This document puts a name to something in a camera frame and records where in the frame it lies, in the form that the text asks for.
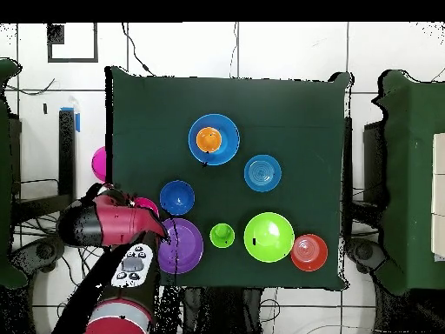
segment dark green table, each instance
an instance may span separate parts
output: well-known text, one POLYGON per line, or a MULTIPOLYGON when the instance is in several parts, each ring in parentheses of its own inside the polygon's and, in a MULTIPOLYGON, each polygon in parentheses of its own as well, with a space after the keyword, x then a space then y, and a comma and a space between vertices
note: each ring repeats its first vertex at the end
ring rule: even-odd
MULTIPOLYGON (((133 77, 116 67, 107 73, 112 182, 157 204, 169 181, 181 179, 195 191, 195 204, 182 217, 202 233, 204 253, 194 270, 177 276, 179 285, 344 288, 337 265, 348 73, 333 82, 133 77), (203 167, 189 151, 188 133, 209 113, 232 119, 241 144, 228 163, 203 167), (252 191, 244 182, 244 165, 257 154, 269 154, 282 166, 282 180, 270 192, 252 191), (286 217, 296 237, 322 237, 329 247, 326 264, 304 272, 290 257, 272 264, 251 257, 244 228, 264 211, 286 217), (211 227, 220 222, 236 232, 228 249, 209 241, 211 227)), ((173 283, 173 277, 163 274, 162 283, 173 283)))

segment blue object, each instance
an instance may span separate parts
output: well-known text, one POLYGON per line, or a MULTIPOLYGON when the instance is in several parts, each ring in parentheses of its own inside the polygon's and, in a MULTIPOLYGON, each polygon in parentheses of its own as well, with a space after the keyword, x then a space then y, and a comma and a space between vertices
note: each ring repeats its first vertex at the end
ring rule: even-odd
POLYGON ((75 115, 75 119, 76 119, 76 130, 80 132, 80 113, 77 113, 75 115))
POLYGON ((195 192, 184 181, 168 182, 161 189, 160 203, 171 215, 183 215, 193 207, 195 192))
POLYGON ((271 155, 256 155, 244 167, 244 180, 257 192, 273 190, 281 178, 280 164, 271 155))
POLYGON ((221 114, 208 114, 196 120, 189 131, 189 147, 193 156, 207 165, 227 163, 238 151, 240 133, 229 118, 221 114), (221 134, 221 146, 215 152, 204 152, 196 144, 196 135, 202 128, 212 127, 221 134))

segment purple plate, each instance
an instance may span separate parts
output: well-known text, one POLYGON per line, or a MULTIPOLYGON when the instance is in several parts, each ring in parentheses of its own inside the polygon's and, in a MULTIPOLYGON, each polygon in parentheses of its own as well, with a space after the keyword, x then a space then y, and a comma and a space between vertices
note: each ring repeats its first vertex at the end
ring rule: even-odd
POLYGON ((198 265, 204 251, 203 237, 199 230, 188 220, 179 217, 163 221, 170 237, 170 244, 159 245, 159 267, 169 274, 183 274, 198 265))

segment lime green bowl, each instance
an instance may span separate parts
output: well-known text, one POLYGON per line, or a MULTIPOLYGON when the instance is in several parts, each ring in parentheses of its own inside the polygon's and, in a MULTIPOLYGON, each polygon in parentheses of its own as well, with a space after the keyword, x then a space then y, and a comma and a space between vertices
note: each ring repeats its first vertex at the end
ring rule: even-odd
POLYGON ((256 260, 274 263, 286 257, 295 241, 289 221, 274 212, 252 217, 244 230, 244 245, 256 260))
POLYGON ((210 241, 214 246, 225 249, 235 241, 235 232, 230 225, 219 223, 210 231, 210 241))

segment red bowl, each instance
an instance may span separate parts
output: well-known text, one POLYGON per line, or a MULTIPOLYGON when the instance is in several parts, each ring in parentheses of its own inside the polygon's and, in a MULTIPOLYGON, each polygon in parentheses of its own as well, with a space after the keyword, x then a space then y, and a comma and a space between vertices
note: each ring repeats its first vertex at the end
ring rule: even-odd
POLYGON ((295 240, 290 257, 298 269, 316 271, 326 263, 328 246, 315 234, 305 234, 295 240))

